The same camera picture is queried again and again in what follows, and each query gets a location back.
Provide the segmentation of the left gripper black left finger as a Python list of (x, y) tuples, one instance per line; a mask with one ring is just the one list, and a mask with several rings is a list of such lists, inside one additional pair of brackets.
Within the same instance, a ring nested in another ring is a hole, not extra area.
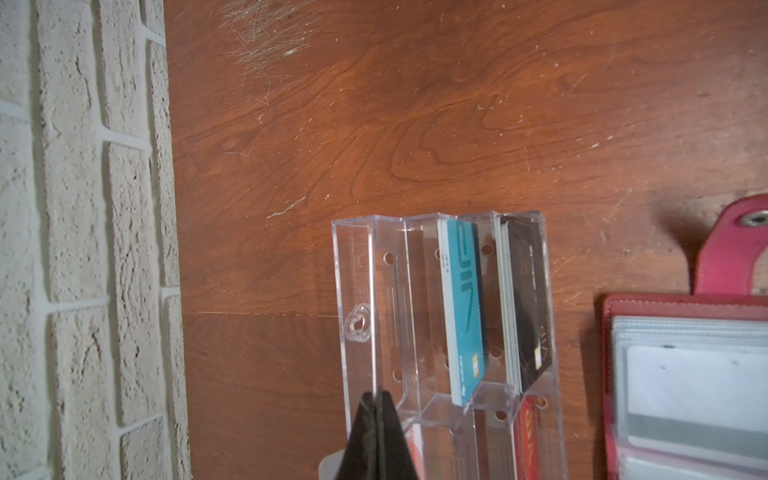
[(379, 418), (377, 397), (362, 395), (347, 441), (337, 480), (375, 480), (379, 478)]

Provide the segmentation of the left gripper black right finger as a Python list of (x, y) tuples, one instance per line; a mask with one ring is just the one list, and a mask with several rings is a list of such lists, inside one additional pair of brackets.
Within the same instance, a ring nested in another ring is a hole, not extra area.
[(384, 390), (377, 393), (377, 478), (418, 479), (394, 401)]

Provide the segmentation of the clear acrylic card organizer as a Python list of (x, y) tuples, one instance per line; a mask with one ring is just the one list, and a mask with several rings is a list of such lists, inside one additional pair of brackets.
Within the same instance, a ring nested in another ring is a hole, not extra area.
[[(514, 420), (535, 398), (540, 479), (568, 475), (552, 313), (552, 366), (524, 394), (508, 378), (505, 215), (337, 220), (333, 244), (347, 441), (362, 395), (388, 391), (418, 479), (517, 479)], [(452, 403), (437, 220), (476, 225), (486, 372), (470, 402)]]

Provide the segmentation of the red leather card holder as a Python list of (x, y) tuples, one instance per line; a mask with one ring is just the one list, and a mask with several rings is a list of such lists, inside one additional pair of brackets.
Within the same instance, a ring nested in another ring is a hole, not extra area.
[(767, 300), (752, 292), (767, 198), (726, 207), (688, 295), (604, 300), (603, 423), (611, 479), (767, 475)]

